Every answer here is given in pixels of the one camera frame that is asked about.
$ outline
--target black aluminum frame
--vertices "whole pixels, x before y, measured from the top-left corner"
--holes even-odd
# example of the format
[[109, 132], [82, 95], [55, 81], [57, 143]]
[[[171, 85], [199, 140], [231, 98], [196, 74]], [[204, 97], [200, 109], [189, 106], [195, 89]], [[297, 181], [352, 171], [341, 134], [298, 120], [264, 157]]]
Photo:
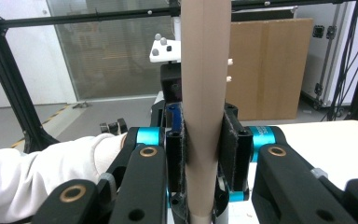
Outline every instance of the black aluminum frame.
[[[352, 0], [275, 0], [275, 1], [234, 1], [232, 10], [303, 6], [315, 4], [341, 4]], [[177, 0], [170, 0], [168, 7], [140, 10], [128, 10], [120, 12], [106, 12], [85, 15], [72, 15], [48, 18], [31, 18], [20, 20], [3, 20], [0, 18], [0, 82], [7, 95], [7, 99], [16, 114], [20, 126], [25, 135], [25, 152], [43, 150], [51, 144], [58, 143], [43, 129], [34, 109], [34, 104], [25, 87], [20, 70], [16, 65], [13, 54], [5, 38], [7, 29], [15, 27], [29, 27], [41, 25], [54, 25], [64, 23], [89, 22], [89, 21], [113, 21], [136, 18], [148, 18], [159, 16], [178, 16], [180, 6]]]

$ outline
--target white sleeve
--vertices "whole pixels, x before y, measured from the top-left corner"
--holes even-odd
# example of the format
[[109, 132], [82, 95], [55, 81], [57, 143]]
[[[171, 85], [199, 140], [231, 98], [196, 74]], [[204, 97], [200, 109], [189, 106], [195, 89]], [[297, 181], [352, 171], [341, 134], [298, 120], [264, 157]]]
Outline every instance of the white sleeve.
[[34, 215], [63, 182], [81, 178], [97, 183], [121, 150], [125, 136], [83, 137], [31, 154], [0, 149], [0, 223]]

